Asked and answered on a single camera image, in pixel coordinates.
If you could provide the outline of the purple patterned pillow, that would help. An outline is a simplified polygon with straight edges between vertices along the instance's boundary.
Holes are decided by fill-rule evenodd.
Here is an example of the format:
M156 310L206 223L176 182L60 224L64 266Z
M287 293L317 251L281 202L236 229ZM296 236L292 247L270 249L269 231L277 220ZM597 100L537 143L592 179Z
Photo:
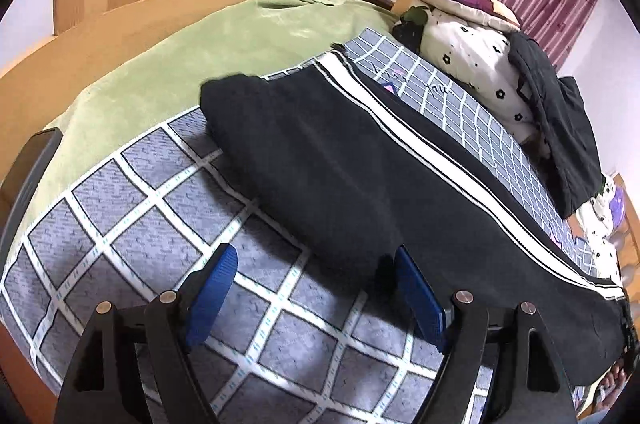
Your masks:
M473 24L502 32L520 31L516 15L506 4L497 0L419 0L450 15Z

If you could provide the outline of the black striped sweatpants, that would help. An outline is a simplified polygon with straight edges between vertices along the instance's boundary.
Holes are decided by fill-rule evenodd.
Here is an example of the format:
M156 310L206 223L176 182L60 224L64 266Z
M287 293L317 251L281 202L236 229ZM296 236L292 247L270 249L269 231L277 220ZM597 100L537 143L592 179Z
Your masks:
M260 208L322 259L369 277L405 249L447 294L529 301L574 385L623 355L623 289L585 274L484 164L343 54L206 81L200 107Z

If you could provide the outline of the black jacket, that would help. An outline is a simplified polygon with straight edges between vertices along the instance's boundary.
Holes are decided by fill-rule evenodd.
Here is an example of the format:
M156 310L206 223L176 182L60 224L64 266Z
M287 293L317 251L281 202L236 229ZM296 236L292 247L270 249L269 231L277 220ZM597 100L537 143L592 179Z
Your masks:
M532 111L549 155L538 158L544 184L560 218L597 196L604 176L593 129L577 82L559 77L530 36L508 35L508 60L518 73L516 92Z

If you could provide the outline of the grey checked star blanket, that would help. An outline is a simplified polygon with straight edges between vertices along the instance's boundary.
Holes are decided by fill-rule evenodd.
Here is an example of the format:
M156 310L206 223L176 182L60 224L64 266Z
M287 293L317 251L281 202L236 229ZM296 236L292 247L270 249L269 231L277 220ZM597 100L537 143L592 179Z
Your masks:
M374 30L206 82L15 240L59 423L570 423L628 296L515 139Z

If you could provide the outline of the green bed sheet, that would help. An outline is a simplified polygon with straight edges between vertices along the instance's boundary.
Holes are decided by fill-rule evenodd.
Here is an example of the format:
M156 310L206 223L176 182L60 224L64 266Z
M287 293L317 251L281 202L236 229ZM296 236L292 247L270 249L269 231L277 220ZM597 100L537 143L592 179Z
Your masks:
M204 81L291 68L364 28L390 32L394 22L388 10L357 0L247 0L171 34L103 74L51 121L63 138L21 229L127 141L196 105Z

